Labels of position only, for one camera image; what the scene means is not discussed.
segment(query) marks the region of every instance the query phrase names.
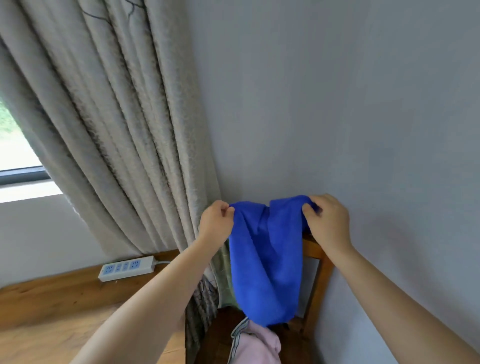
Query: power strip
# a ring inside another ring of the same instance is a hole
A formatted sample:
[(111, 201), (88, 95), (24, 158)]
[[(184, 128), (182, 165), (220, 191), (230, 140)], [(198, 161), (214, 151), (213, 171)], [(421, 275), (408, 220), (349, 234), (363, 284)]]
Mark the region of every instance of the power strip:
[(100, 279), (102, 282), (107, 282), (109, 280), (152, 273), (155, 269), (155, 265), (158, 263), (167, 262), (157, 262), (153, 256), (146, 256), (144, 258), (136, 258), (117, 263), (105, 264), (100, 270), (98, 279)]

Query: blue cloth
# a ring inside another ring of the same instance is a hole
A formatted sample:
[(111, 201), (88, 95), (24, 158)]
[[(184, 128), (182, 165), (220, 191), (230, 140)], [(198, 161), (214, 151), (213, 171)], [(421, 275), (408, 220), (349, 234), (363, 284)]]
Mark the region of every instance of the blue cloth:
[(272, 325), (294, 317), (303, 262), (301, 207), (307, 196), (270, 201), (270, 207), (243, 201), (235, 207), (230, 260), (235, 298), (253, 322)]

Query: white wall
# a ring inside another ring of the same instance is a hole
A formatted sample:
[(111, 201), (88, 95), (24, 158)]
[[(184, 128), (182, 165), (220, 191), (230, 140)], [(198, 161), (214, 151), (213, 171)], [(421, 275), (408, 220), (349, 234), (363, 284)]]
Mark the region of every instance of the white wall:
[(105, 263), (62, 195), (0, 203), (0, 287)]
[[(188, 1), (223, 197), (336, 195), (355, 246), (480, 351), (479, 7)], [(316, 342), (395, 363), (338, 273)]]

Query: curtain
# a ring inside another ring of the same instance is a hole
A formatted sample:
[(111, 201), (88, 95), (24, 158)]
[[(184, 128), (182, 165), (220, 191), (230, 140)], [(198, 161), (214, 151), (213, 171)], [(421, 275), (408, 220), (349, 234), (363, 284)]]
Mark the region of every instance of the curtain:
[[(182, 1), (2, 0), (0, 96), (112, 259), (185, 249), (220, 197)], [(189, 304), (196, 344), (212, 285), (234, 303), (227, 254)]]

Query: window frame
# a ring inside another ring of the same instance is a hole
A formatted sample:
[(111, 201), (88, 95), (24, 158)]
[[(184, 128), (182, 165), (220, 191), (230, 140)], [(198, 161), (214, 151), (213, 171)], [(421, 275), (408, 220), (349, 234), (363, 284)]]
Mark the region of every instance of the window frame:
[(13, 183), (26, 183), (49, 180), (45, 167), (34, 166), (26, 168), (15, 168), (12, 170), (0, 170), (0, 186)]

